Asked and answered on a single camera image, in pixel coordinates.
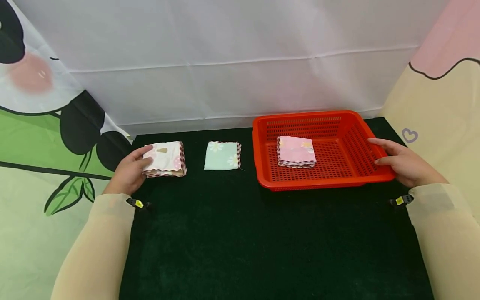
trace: white handkerchief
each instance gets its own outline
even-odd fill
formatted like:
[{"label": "white handkerchief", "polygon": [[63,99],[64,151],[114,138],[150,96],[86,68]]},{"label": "white handkerchief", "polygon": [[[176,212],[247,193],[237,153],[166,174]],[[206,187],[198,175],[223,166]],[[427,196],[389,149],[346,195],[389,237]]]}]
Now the white handkerchief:
[{"label": "white handkerchief", "polygon": [[153,162],[144,168],[150,170],[180,170],[182,169],[180,157],[180,142],[167,142],[152,144],[153,149],[144,154],[144,158],[151,157]]}]

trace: light green handkerchief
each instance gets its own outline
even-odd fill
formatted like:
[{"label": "light green handkerchief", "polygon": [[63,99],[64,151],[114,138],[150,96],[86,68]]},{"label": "light green handkerchief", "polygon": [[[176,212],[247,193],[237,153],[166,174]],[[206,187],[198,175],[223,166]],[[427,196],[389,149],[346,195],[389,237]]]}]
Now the light green handkerchief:
[{"label": "light green handkerchief", "polygon": [[214,142],[207,145],[204,170],[226,171],[240,168],[239,142]]}]

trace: folded handkerchief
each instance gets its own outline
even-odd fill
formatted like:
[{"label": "folded handkerchief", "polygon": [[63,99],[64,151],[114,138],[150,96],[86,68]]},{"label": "folded handkerchief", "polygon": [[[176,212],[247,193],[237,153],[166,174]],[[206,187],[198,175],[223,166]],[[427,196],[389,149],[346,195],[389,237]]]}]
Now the folded handkerchief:
[{"label": "folded handkerchief", "polygon": [[313,168],[317,160],[311,139],[295,136],[278,137],[278,165],[292,168]]},{"label": "folded handkerchief", "polygon": [[239,142],[215,142],[207,145],[204,170],[226,171],[240,168],[241,144]]},{"label": "folded handkerchief", "polygon": [[152,146],[153,149],[144,154],[144,158],[153,158],[152,164],[144,168],[143,173],[147,178],[187,175],[182,142],[156,143]]}]

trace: panda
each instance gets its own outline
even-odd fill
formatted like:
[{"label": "panda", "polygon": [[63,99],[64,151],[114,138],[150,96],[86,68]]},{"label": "panda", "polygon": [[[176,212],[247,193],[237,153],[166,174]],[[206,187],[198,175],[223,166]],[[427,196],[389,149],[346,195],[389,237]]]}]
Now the panda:
[{"label": "panda", "polygon": [[14,5],[0,0],[0,109],[59,118],[69,151],[86,155],[96,145],[101,164],[114,171],[131,143],[32,28]]}]

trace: purple heart outline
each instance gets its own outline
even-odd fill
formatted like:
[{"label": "purple heart outline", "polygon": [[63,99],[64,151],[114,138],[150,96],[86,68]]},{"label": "purple heart outline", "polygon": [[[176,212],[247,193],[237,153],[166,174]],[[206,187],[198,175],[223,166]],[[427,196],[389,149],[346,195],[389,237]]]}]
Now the purple heart outline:
[{"label": "purple heart outline", "polygon": [[403,139],[408,144],[413,143],[414,141],[416,141],[419,138],[419,133],[418,132],[416,132],[414,130],[410,130],[408,128],[404,128],[402,130],[402,135],[403,135]]}]

